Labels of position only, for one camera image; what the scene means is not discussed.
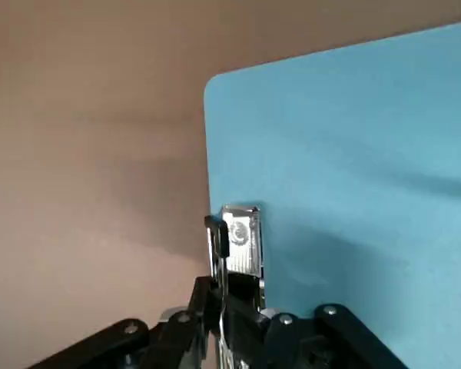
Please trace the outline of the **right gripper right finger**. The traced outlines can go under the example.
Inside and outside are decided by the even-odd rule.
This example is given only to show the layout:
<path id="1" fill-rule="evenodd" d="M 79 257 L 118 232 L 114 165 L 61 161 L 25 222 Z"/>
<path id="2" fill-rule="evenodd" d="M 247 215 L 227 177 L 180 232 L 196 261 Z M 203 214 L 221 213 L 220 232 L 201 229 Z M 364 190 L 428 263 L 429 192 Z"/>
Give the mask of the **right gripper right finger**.
<path id="1" fill-rule="evenodd" d="M 406 365 L 348 308 L 321 304 L 311 317 L 265 313 L 259 282 L 228 276 L 224 339 L 235 368 L 404 368 Z"/>

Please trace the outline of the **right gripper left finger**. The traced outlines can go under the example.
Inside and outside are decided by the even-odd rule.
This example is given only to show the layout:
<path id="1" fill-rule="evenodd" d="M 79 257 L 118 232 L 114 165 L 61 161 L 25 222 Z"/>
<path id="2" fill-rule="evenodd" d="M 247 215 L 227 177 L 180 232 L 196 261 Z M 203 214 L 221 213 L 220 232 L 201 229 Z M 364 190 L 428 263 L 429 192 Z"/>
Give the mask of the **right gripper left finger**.
<path id="1" fill-rule="evenodd" d="M 33 364 L 32 368 L 199 368 L 207 337 L 218 330 L 217 282 L 198 277 L 188 306 L 148 327 L 137 318 L 118 321 Z"/>

